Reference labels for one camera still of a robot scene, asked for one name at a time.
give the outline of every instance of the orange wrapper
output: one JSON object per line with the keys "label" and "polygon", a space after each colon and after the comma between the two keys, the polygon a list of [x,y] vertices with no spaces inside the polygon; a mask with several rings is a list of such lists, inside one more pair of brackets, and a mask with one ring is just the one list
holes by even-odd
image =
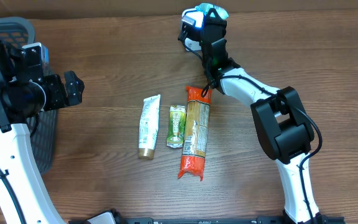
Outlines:
{"label": "orange wrapper", "polygon": [[205,97],[201,97],[203,90],[200,88],[186,86],[186,90],[188,102],[185,143],[178,178],[189,172],[200,176],[203,180],[212,91],[208,91]]}

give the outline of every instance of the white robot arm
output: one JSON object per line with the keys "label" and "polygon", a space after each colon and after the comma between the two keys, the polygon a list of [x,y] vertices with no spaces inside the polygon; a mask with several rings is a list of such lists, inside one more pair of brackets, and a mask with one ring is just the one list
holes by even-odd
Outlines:
{"label": "white robot arm", "polygon": [[[276,93],[277,90],[279,90],[278,88],[265,85],[260,81],[252,78],[244,71],[243,68],[233,68],[232,70],[226,72],[223,77],[233,75],[246,77],[271,93]],[[250,108],[251,104],[257,102],[258,100],[264,100],[270,97],[270,95],[262,93],[250,82],[239,78],[223,78],[221,79],[221,86],[222,91],[227,96],[236,98],[248,108]],[[306,223],[308,220],[310,220],[309,211],[303,196],[299,173],[300,162],[305,157],[306,154],[302,153],[299,156],[292,158],[289,164],[284,164],[281,161],[276,160],[276,165],[278,167],[278,171],[280,172],[280,177],[284,189],[285,212],[295,223]],[[309,160],[303,164],[303,179],[305,182],[305,189],[308,201],[310,203],[311,212],[315,216],[319,210],[313,198],[308,164]]]}
{"label": "white robot arm", "polygon": [[[285,214],[293,223],[313,222],[319,210],[311,189],[308,160],[304,158],[309,155],[314,134],[310,123],[298,113],[301,110],[306,116],[298,94],[290,87],[279,90],[248,75],[227,56],[224,40],[226,21],[218,16],[215,8],[203,15],[195,9],[183,12],[178,40],[202,60],[208,86],[251,108],[262,149],[269,158],[276,160],[280,172]],[[203,56],[195,52],[199,49]],[[278,124],[275,117],[282,112],[289,113],[291,118]]]}
{"label": "white robot arm", "polygon": [[[59,75],[44,75],[45,51],[40,43],[17,49],[0,41],[0,207],[8,224],[65,223],[35,163],[26,118],[80,104],[84,84],[72,71],[65,87]],[[115,224],[111,212],[88,221]]]}

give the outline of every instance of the plastic packaging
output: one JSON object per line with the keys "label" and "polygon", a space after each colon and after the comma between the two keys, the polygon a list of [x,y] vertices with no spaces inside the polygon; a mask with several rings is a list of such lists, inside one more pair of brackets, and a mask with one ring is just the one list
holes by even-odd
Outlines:
{"label": "plastic packaging", "polygon": [[215,6],[214,4],[201,3],[199,6],[196,6],[196,10],[199,11],[199,12],[203,12],[204,16],[207,15],[208,11],[211,8],[215,8],[216,12],[219,14],[219,16],[222,19],[227,19],[229,17],[229,14],[226,12],[226,10],[224,10],[224,8],[219,7],[219,6]]}
{"label": "plastic packaging", "polygon": [[206,143],[208,136],[209,106],[212,91],[203,98],[200,88],[186,86],[188,91],[185,143],[181,156],[178,178],[185,172],[200,176],[203,180]]}
{"label": "plastic packaging", "polygon": [[160,117],[160,95],[143,100],[139,124],[139,158],[153,159]]}
{"label": "plastic packaging", "polygon": [[172,105],[169,110],[169,127],[167,146],[171,148],[181,148],[185,136],[186,107]]}

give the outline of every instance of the cream tube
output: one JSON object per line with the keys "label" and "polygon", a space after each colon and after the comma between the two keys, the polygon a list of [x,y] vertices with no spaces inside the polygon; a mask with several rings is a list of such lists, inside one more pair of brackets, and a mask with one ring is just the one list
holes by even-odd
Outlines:
{"label": "cream tube", "polygon": [[152,96],[143,100],[139,124],[139,158],[153,159],[160,117],[160,97]]}

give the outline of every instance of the wire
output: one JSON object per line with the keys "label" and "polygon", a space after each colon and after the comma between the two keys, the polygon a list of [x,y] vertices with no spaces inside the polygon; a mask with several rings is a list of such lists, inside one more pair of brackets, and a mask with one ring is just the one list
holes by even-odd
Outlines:
{"label": "wire", "polygon": [[189,47],[186,46],[186,44],[182,41],[181,42],[183,44],[183,46],[188,50],[190,51],[191,53],[195,54],[201,61],[203,61],[203,58],[201,55],[199,55],[197,52],[195,52],[194,50],[191,50]]}
{"label": "wire", "polygon": [[306,206],[308,207],[308,210],[309,210],[309,215],[310,215],[310,218],[311,218],[311,222],[314,223],[313,214],[312,214],[311,208],[310,208],[310,203],[309,203],[309,200],[308,200],[308,197],[307,197],[307,194],[306,194],[305,181],[303,180],[303,164],[306,162],[306,160],[310,159],[312,156],[314,156],[315,154],[317,154],[317,152],[320,151],[321,146],[323,145],[323,136],[321,135],[321,132],[317,127],[317,124],[313,121],[313,119],[311,119],[309,117],[309,115],[307,115],[305,112],[303,112],[299,108],[296,108],[294,106],[291,106],[291,107],[293,109],[297,110],[297,112],[302,114],[311,123],[311,125],[314,127],[314,130],[316,130],[316,133],[317,133],[317,136],[318,136],[317,148],[312,153],[310,153],[305,158],[303,158],[301,163],[300,163],[300,165],[299,165],[299,174],[300,174],[300,177],[301,177],[301,185],[302,185],[303,196],[305,197],[305,203],[306,203]]}
{"label": "wire", "polygon": [[[271,93],[267,90],[265,90],[265,88],[262,88],[260,85],[256,84],[256,82],[252,81],[251,79],[247,78],[247,77],[243,77],[241,75],[226,75],[226,76],[223,76],[223,77],[220,77],[220,79],[223,79],[223,78],[239,78],[239,79],[242,79],[242,80],[245,80],[249,83],[251,83],[253,86],[255,86],[258,90],[260,90],[262,93],[265,93],[265,94],[268,94],[270,96],[277,96],[276,94],[274,93]],[[209,84],[207,84],[203,91],[201,92],[201,96],[204,97],[207,92],[209,90]],[[315,154],[317,154],[317,152],[320,151],[321,149],[321,146],[323,145],[323,136],[321,135],[321,132],[319,130],[319,128],[317,127],[317,124],[313,121],[313,119],[311,119],[309,117],[309,115],[307,115],[305,112],[303,112],[301,109],[297,108],[297,107],[294,107],[292,105],[289,105],[285,99],[282,99],[280,97],[277,96],[277,98],[281,101],[283,101],[285,104],[287,104],[288,106],[292,107],[294,110],[296,110],[297,112],[299,112],[300,114],[302,114],[302,116],[304,116],[312,125],[312,127],[314,127],[314,130],[316,130],[316,133],[317,133],[317,136],[318,136],[318,145],[317,145],[317,148],[311,152],[309,155],[307,155],[305,158],[302,159],[302,161],[300,162],[300,165],[299,165],[299,175],[300,175],[300,179],[301,179],[301,185],[302,185],[302,191],[303,191],[303,196],[305,198],[305,203],[306,203],[306,206],[308,208],[308,211],[309,211],[309,215],[310,215],[310,219],[311,219],[311,222],[314,223],[314,219],[313,219],[313,214],[311,212],[311,208],[310,208],[310,203],[309,203],[309,200],[308,200],[308,197],[307,197],[307,193],[306,193],[306,187],[305,187],[305,180],[303,179],[303,164],[306,162],[306,160],[310,159],[312,156],[314,156]]]}
{"label": "wire", "polygon": [[32,138],[32,136],[35,134],[35,132],[37,132],[38,126],[40,125],[40,115],[37,113],[35,115],[35,125],[34,128],[32,129],[31,133],[30,133],[30,138]]}
{"label": "wire", "polygon": [[[206,72],[206,76],[207,77],[211,77],[211,71],[209,71],[209,63],[210,63],[210,59],[208,59],[206,61],[206,68],[205,68],[205,72]],[[201,91],[201,97],[204,98],[206,96],[206,94],[208,93],[209,90],[209,83],[203,88],[203,91]]]}
{"label": "wire", "polygon": [[26,224],[25,218],[24,218],[24,214],[23,214],[23,211],[22,211],[22,207],[20,206],[20,203],[19,203],[19,201],[18,201],[18,199],[17,199],[17,197],[16,197],[15,192],[14,192],[13,189],[12,189],[11,184],[9,183],[9,181],[8,181],[7,178],[6,178],[6,174],[4,174],[4,172],[3,172],[1,169],[0,169],[0,179],[1,179],[2,182],[4,183],[7,192],[8,192],[9,195],[11,196],[13,205],[14,205],[15,208],[16,208],[16,212],[17,212],[17,215],[19,216],[20,222],[21,222],[22,224]]}

